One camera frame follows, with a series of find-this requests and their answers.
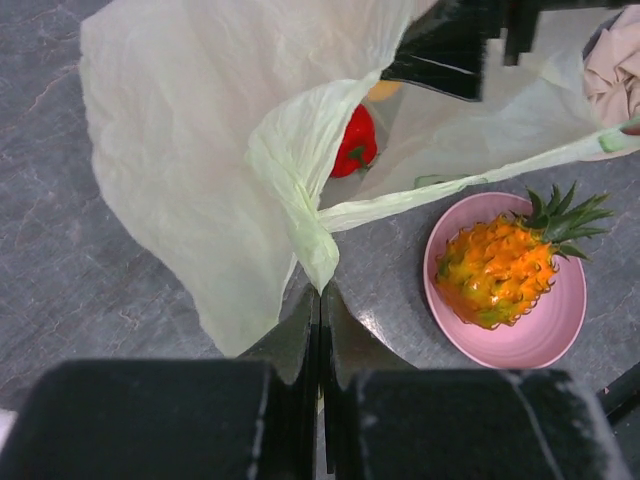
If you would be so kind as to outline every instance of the pink cloth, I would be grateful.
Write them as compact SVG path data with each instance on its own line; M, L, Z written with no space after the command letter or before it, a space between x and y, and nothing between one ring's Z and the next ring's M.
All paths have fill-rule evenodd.
M585 60L585 93L606 127L640 115L640 6L603 30Z

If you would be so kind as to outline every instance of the countertop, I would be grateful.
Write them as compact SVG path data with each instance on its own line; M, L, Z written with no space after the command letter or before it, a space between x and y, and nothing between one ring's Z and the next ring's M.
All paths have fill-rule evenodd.
M189 295L138 246L100 198L77 72L79 22L107 0L13 0L0 10L0 407L19 408L48 368L87 357L219 356ZM374 334L424 368L474 367L435 325L422 257L445 210L479 191L525 185L603 191L611 234L585 243L584 328L556 364L604 387L640 361L640 155L578 163L470 188L336 235L347 304ZM291 310L304 275L285 295Z

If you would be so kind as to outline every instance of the plastic bag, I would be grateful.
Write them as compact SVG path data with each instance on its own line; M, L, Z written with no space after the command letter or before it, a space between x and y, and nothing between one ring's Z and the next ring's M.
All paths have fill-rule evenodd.
M353 201L319 211L351 112L432 3L116 0L83 23L102 195L189 290L223 353L276 324L296 259L324 288L339 260L331 232L602 151L581 50L611 13L545 14L521 68L491 44L485 102L406 86Z

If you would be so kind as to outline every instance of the pineapple leaves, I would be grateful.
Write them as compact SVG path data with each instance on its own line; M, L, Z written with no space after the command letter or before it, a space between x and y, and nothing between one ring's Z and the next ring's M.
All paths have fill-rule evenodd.
M591 238L594 235L599 235L601 233L607 233L609 230L606 228L595 228L595 227L583 227L583 228L574 228L572 230L567 230L564 235L558 236L555 239L555 243L566 242L567 240L573 240L575 238L587 237Z
M551 201L549 202L549 205L547 205L547 210L549 210L549 213L551 213L551 214L555 213L556 208L558 208L558 205L560 205L560 200L561 199L562 199L562 194L560 193L560 188L558 187L558 185L556 185L554 183L553 184L553 195L551 196Z
M565 210L567 208L569 208L569 205L571 205L571 202L573 201L573 195L576 193L576 182L573 182L573 185L571 185L571 189L569 190L569 192L567 192L567 195L562 199L562 202L559 202L557 207L554 208L553 210L551 210L551 214L552 215L562 215Z
M536 192L528 188L527 188L527 193L529 194L529 198L531 199L531 205L533 206L533 212L531 213L531 218L537 219L541 214L546 214L546 207L544 202L540 198L540 195L538 195Z
M533 211L531 215L525 216L526 221L523 226L541 230L543 240L553 244L558 255L565 258L586 259L587 256L575 245L564 242L607 233L608 230L605 228L592 227L588 224L595 220L611 217L613 211L599 208L608 195L593 195L569 210L575 191L576 182L563 197L558 185L554 184L551 200L549 203L545 203L536 192L527 188Z
M589 257L587 257L587 255L582 250L580 250L575 245L571 245L568 243L561 245L557 253L563 258L578 257L582 258L583 260L589 260Z

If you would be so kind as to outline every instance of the pink bowl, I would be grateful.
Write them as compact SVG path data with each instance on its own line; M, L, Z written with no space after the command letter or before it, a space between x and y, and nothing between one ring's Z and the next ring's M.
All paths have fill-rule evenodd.
M587 306L587 287L580 260L556 257L559 271L551 292L513 327L501 325L485 330L462 323L442 301L434 285L436 257L447 239L476 222L490 222L512 210L530 213L531 203L508 193L481 193L451 207L438 221L424 259L424 283L433 315L445 335L465 355L493 368L542 368L558 360L573 344L582 327Z

